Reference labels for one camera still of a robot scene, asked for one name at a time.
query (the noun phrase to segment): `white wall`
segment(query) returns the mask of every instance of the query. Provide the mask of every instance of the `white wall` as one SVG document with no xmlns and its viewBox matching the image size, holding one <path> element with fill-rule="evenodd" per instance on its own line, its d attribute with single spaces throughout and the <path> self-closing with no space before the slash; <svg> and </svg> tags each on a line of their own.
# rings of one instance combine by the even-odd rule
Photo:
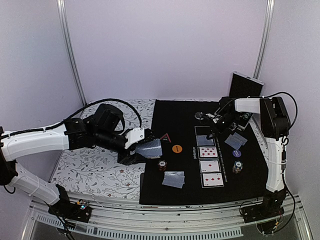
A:
<svg viewBox="0 0 320 240">
<path fill-rule="evenodd" d="M 0 126 L 23 130 L 61 121 L 80 106 L 55 0 L 2 0 Z M 58 152 L 18 161 L 46 180 Z M 21 237 L 31 198 L 0 187 L 0 239 Z"/>
<path fill-rule="evenodd" d="M 252 76 L 267 1 L 68 0 L 89 101 L 219 98 L 233 71 Z"/>
<path fill-rule="evenodd" d="M 260 79 L 264 93 L 287 91 L 299 106 L 289 134 L 288 186 L 298 192 L 313 236 L 320 235 L 320 1 L 275 1 Z M 285 98 L 293 120 L 292 101 Z"/>
</svg>

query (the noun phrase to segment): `black table mat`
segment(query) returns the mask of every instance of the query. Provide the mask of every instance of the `black table mat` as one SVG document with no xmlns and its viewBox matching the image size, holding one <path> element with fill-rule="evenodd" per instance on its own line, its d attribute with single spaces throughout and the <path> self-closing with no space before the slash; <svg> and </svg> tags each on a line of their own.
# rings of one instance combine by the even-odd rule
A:
<svg viewBox="0 0 320 240">
<path fill-rule="evenodd" d="M 167 162 L 166 171 L 184 171 L 185 184 L 182 189 L 162 185 L 164 172 L 158 170 L 159 159 L 148 160 L 145 166 L 143 184 L 140 191 L 140 204 L 143 205 L 201 205 L 246 200 L 262 197 L 268 178 L 268 167 L 261 152 L 259 143 L 250 125 L 245 131 L 238 131 L 248 141 L 240 148 L 241 157 L 233 156 L 233 148 L 225 144 L 232 133 L 226 130 L 217 139 L 220 148 L 220 165 L 224 186 L 203 188 L 195 126 L 196 112 L 214 113 L 217 102 L 195 101 L 162 101 L 157 100 L 154 106 L 152 129 L 157 138 L 168 133 L 172 143 L 162 143 L 163 156 Z M 172 151 L 173 145 L 182 146 L 181 153 Z M 235 174 L 232 171 L 235 161 L 243 163 L 243 169 Z"/>
</svg>

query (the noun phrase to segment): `robotic arm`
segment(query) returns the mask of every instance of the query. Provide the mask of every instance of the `robotic arm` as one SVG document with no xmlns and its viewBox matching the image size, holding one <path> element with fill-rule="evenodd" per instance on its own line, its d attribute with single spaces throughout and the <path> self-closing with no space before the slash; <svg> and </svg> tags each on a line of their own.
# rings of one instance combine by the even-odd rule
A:
<svg viewBox="0 0 320 240">
<path fill-rule="evenodd" d="M 118 123 L 123 128 L 123 113 L 109 104 L 101 104 L 96 112 L 85 118 L 71 118 L 54 129 L 31 129 L 13 134 L 0 127 L 0 186 L 9 185 L 35 196 L 50 206 L 49 213 L 62 218 L 88 222 L 91 208 L 87 202 L 70 203 L 66 190 L 48 183 L 27 171 L 16 159 L 22 156 L 51 150 L 75 150 L 100 146 L 118 152 L 118 162 L 130 165 L 143 162 L 137 153 L 131 155 L 134 144 L 153 139 L 149 129 L 137 127 L 116 131 Z"/>
<path fill-rule="evenodd" d="M 260 114 L 261 131 L 267 142 L 269 158 L 268 179 L 262 204 L 242 208 L 245 222 L 258 221 L 283 214 L 285 187 L 286 145 L 290 129 L 290 119 L 281 97 L 238 98 L 223 97 L 219 101 L 220 110 L 215 114 L 206 114 L 210 120 L 213 137 L 229 128 L 241 113 Z"/>
</svg>

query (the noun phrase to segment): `blue poker chip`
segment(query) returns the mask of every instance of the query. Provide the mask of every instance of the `blue poker chip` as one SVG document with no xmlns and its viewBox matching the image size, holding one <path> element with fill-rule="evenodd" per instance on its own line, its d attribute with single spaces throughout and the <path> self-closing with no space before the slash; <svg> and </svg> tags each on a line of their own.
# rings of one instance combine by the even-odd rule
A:
<svg viewBox="0 0 320 240">
<path fill-rule="evenodd" d="M 240 158 L 241 157 L 241 152 L 239 150 L 233 150 L 232 151 L 232 155 L 235 156 L 236 158 Z"/>
</svg>

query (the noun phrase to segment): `cable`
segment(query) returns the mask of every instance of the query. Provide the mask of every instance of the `cable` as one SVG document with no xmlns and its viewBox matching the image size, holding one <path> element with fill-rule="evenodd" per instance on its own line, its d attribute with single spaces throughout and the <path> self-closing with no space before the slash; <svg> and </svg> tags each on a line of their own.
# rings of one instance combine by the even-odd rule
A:
<svg viewBox="0 0 320 240">
<path fill-rule="evenodd" d="M 50 208 L 50 210 L 54 213 L 54 215 L 59 219 L 59 221 L 62 223 L 64 231 L 65 231 L 65 236 L 69 239 L 69 240 L 76 240 L 74 238 L 74 236 L 71 234 L 71 231 L 69 230 L 69 228 L 66 225 L 66 220 L 62 221 L 62 219 L 58 216 L 58 214 L 56 213 L 56 211 L 53 210 L 53 208 L 44 201 L 44 203 Z"/>
<path fill-rule="evenodd" d="M 295 105 L 295 117 L 294 117 L 294 120 L 292 122 L 292 124 L 290 125 L 288 131 L 293 127 L 293 125 L 296 123 L 296 120 L 298 118 L 298 104 L 296 102 L 296 99 L 294 98 L 294 96 L 292 96 L 290 93 L 286 92 L 286 91 L 279 91 L 277 93 L 274 93 L 272 95 L 269 95 L 269 96 L 266 96 L 266 98 L 271 98 L 271 97 L 274 97 L 276 95 L 279 95 L 279 94 L 285 94 L 285 95 L 288 95 L 294 102 L 294 105 Z"/>
<path fill-rule="evenodd" d="M 13 191 L 9 191 L 9 190 L 6 188 L 5 185 L 4 185 L 3 187 L 4 187 L 4 189 L 6 190 L 6 192 L 7 192 L 8 194 L 14 194 L 14 193 L 16 192 L 16 188 L 15 188 L 15 187 L 13 188 Z"/>
<path fill-rule="evenodd" d="M 258 205 L 258 204 L 254 203 L 254 202 L 252 202 L 252 201 L 244 201 L 244 202 L 242 202 L 241 205 L 240 205 L 240 207 L 239 207 L 239 213 L 240 213 L 241 216 L 244 216 L 244 214 L 241 212 L 241 207 L 242 207 L 243 204 L 245 204 L 245 203 L 254 204 L 254 205 L 256 205 L 256 206 Z"/>
<path fill-rule="evenodd" d="M 293 211 L 292 211 L 292 213 L 291 213 L 291 216 L 290 216 L 289 220 L 288 220 L 281 228 L 279 228 L 279 229 L 277 229 L 276 231 L 271 232 L 271 233 L 265 233 L 266 235 L 272 235 L 272 234 L 275 234 L 275 233 L 277 233 L 277 232 L 280 232 L 282 229 L 284 229 L 284 228 L 290 223 L 291 219 L 292 219 L 292 218 L 294 217 L 294 215 L 295 215 L 296 200 L 295 200 L 294 195 L 290 192 L 290 190 L 289 190 L 289 188 L 288 188 L 288 186 L 287 186 L 287 184 L 286 184 L 285 175 L 284 175 L 283 172 L 282 172 L 283 184 L 284 184 L 286 190 L 288 191 L 289 195 L 292 197 L 292 200 L 293 200 Z"/>
<path fill-rule="evenodd" d="M 15 132 L 10 133 L 10 136 L 14 136 L 14 135 L 18 135 L 18 134 L 25 134 L 25 133 L 33 133 L 33 132 L 43 132 L 43 131 L 47 131 L 47 130 L 56 129 L 57 127 L 60 127 L 61 125 L 63 125 L 66 121 L 68 121 L 71 118 L 73 118 L 75 115 L 81 113 L 83 110 L 85 110 L 85 109 L 87 109 L 87 108 L 89 108 L 89 107 L 91 107 L 93 105 L 96 105 L 96 104 L 99 104 L 99 103 L 102 103 L 102 102 L 108 102 L 108 101 L 119 102 L 119 103 L 125 104 L 129 108 L 131 108 L 133 110 L 133 112 L 136 114 L 136 116 L 138 117 L 138 119 L 139 119 L 139 128 L 142 127 L 141 116 L 140 116 L 139 112 L 130 103 L 128 103 L 126 101 L 123 101 L 123 100 L 120 100 L 120 99 L 116 99 L 116 98 L 105 98 L 105 99 L 101 99 L 101 100 L 89 103 L 86 106 L 83 106 L 82 108 L 80 108 L 79 110 L 77 110 L 76 112 L 74 112 L 73 114 L 68 116 L 66 119 L 64 119 L 63 121 L 61 121 L 61 122 L 59 122 L 59 123 L 57 123 L 55 125 L 48 126 L 46 128 L 34 128 L 34 129 L 15 131 Z M 8 138 L 8 137 L 9 137 L 9 134 L 3 135 L 3 136 L 0 137 L 0 140 Z"/>
<path fill-rule="evenodd" d="M 214 114 L 214 117 L 216 117 L 219 113 L 221 113 L 221 111 L 223 109 L 225 109 L 230 103 L 232 103 L 233 101 L 237 100 L 237 99 L 240 99 L 241 97 L 236 97 L 236 98 L 233 98 L 231 99 L 230 101 L 228 101 L 222 108 L 220 108 L 219 111 L 217 111 L 215 114 Z"/>
</svg>

